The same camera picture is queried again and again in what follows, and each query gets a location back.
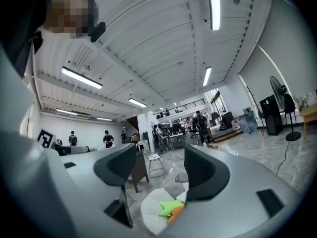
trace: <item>ceiling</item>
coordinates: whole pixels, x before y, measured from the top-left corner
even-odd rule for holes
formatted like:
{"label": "ceiling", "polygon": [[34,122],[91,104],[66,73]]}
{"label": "ceiling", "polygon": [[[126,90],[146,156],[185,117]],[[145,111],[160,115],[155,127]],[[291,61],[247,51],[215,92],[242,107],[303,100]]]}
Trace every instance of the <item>ceiling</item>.
{"label": "ceiling", "polygon": [[[106,32],[97,42],[44,32],[34,78],[44,111],[67,109],[116,121],[226,79],[244,45],[254,0],[220,0],[220,30],[210,28],[208,0],[96,0]],[[91,71],[84,65],[90,64]],[[101,83],[97,89],[61,74],[62,66]]]}

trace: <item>fluorescent light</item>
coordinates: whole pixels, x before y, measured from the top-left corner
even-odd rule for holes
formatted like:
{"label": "fluorescent light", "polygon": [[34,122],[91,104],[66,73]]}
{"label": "fluorescent light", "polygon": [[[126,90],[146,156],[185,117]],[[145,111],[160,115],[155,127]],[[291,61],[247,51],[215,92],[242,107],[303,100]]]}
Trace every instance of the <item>fluorescent light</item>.
{"label": "fluorescent light", "polygon": [[203,86],[207,85],[208,79],[209,79],[209,76],[210,76],[210,72],[211,72],[211,67],[208,67],[208,68],[206,69],[205,79],[204,79]]}
{"label": "fluorescent light", "polygon": [[143,104],[143,103],[141,103],[141,102],[139,102],[139,101],[136,101],[136,100],[134,100],[134,99],[132,99],[132,98],[130,98],[129,99],[129,102],[132,102],[132,103],[134,103],[134,104],[136,104],[136,105],[139,105],[139,106],[141,106],[142,108],[145,108],[147,105],[145,105],[145,104]]}
{"label": "fluorescent light", "polygon": [[75,79],[77,79],[85,84],[96,87],[98,89],[102,88],[102,86],[103,86],[103,85],[91,80],[90,78],[87,78],[84,75],[81,75],[81,74],[79,74],[79,73],[77,73],[77,72],[75,72],[75,71],[73,71],[65,66],[62,67],[61,73],[65,74],[67,76],[70,76],[72,78],[75,78]]}
{"label": "fluorescent light", "polygon": [[220,0],[209,0],[211,29],[220,29]]}
{"label": "fluorescent light", "polygon": [[62,112],[62,113],[65,113],[65,114],[69,114],[69,115],[73,115],[73,116],[76,116],[77,113],[73,113],[73,112],[70,112],[70,111],[66,111],[66,110],[62,110],[62,109],[56,109],[57,112]]}
{"label": "fluorescent light", "polygon": [[107,119],[107,118],[100,118],[100,117],[97,117],[98,120],[105,120],[105,121],[113,121],[112,119]]}

